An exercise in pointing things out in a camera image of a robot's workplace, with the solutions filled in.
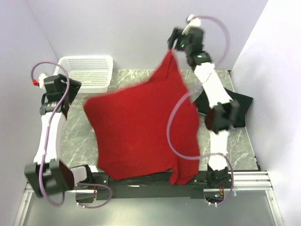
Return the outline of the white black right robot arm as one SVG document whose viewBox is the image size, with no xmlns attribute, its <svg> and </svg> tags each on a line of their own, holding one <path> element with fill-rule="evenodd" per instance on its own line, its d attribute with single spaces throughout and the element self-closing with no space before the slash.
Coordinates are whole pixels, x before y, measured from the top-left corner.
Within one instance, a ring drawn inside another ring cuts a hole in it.
<svg viewBox="0 0 301 226">
<path fill-rule="evenodd" d="M 204 31 L 201 20 L 215 22 L 224 33 L 225 50 L 219 63 L 227 56 L 230 48 L 228 29 L 219 19 L 212 16 L 189 15 L 185 28 L 174 28 L 168 39 L 168 47 L 184 51 L 188 65 L 200 81 L 207 95 L 210 110 L 205 125 L 210 135 L 210 153 L 207 155 L 207 175 L 204 182 L 212 188 L 223 188 L 227 181 L 233 182 L 233 168 L 227 158 L 229 129 L 236 120 L 239 103 L 226 92 L 215 70 L 216 64 L 203 49 Z"/>
</svg>

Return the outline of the red t-shirt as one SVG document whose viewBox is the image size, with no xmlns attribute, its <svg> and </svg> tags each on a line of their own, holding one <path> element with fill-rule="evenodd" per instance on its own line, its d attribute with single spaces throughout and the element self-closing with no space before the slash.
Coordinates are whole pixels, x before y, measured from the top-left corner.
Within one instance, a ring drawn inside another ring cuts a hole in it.
<svg viewBox="0 0 301 226">
<path fill-rule="evenodd" d="M 122 180 L 171 170 L 170 183 L 184 185 L 197 173 L 199 156 L 196 106 L 186 99 L 167 126 L 169 116 L 187 93 L 176 58 L 168 51 L 146 81 L 89 98 L 83 108 L 95 131 L 98 167 Z"/>
</svg>

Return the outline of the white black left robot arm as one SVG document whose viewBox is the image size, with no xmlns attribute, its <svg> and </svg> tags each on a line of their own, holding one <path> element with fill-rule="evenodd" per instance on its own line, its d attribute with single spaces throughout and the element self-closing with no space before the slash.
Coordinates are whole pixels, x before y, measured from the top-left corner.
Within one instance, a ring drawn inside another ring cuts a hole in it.
<svg viewBox="0 0 301 226">
<path fill-rule="evenodd" d="M 38 197 L 64 193 L 78 183 L 93 181 L 88 165 L 68 168 L 60 159 L 63 129 L 71 103 L 81 83 L 62 74 L 46 76 L 42 73 L 33 82 L 45 91 L 41 98 L 42 131 L 33 163 L 24 168 L 24 174 Z"/>
</svg>

